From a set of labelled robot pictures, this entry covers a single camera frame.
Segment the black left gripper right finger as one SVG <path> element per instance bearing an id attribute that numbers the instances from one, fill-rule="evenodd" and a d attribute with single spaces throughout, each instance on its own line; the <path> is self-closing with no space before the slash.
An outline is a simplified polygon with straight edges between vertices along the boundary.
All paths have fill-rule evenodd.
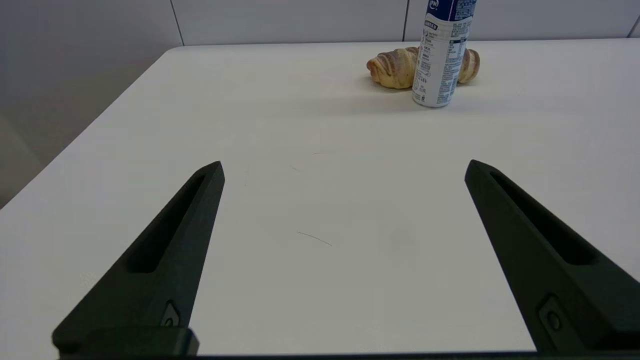
<path id="1" fill-rule="evenodd" d="M 540 353 L 637 353 L 640 285 L 497 168 L 464 181 Z"/>

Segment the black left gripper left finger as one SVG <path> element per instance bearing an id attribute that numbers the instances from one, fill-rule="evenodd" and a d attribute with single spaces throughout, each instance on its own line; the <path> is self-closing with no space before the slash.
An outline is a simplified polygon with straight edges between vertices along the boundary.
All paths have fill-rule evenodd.
<path id="1" fill-rule="evenodd" d="M 195 171 L 52 333 L 62 358 L 197 354 L 190 319 L 226 178 Z"/>

